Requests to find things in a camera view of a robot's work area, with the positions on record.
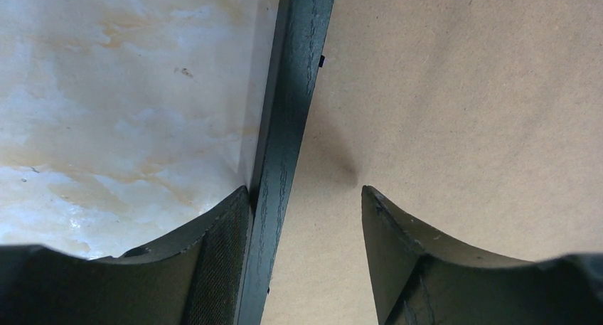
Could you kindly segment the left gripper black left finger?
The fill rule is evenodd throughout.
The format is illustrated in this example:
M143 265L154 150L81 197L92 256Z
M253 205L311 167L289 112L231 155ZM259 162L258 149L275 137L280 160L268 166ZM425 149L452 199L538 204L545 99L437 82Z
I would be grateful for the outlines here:
M250 224L239 187L120 257L1 247L2 324L234 324Z

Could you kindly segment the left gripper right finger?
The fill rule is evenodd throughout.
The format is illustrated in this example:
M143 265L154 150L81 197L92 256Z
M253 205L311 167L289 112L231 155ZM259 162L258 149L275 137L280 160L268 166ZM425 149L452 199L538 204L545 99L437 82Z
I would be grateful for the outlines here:
M372 186L362 224L380 324L601 324L602 255L529 262L483 250Z

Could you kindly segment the brown cardboard backing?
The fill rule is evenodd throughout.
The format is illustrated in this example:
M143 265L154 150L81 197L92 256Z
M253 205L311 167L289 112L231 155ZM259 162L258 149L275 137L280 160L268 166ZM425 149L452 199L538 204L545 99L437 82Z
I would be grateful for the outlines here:
M361 189L522 260L602 251L602 0L335 0L263 324L375 324Z

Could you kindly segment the black picture frame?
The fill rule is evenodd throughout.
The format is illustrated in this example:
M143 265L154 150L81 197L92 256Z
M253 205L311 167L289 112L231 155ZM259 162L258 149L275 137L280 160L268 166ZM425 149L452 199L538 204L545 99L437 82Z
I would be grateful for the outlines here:
M250 179L253 223L236 324L260 324L334 0L279 0Z

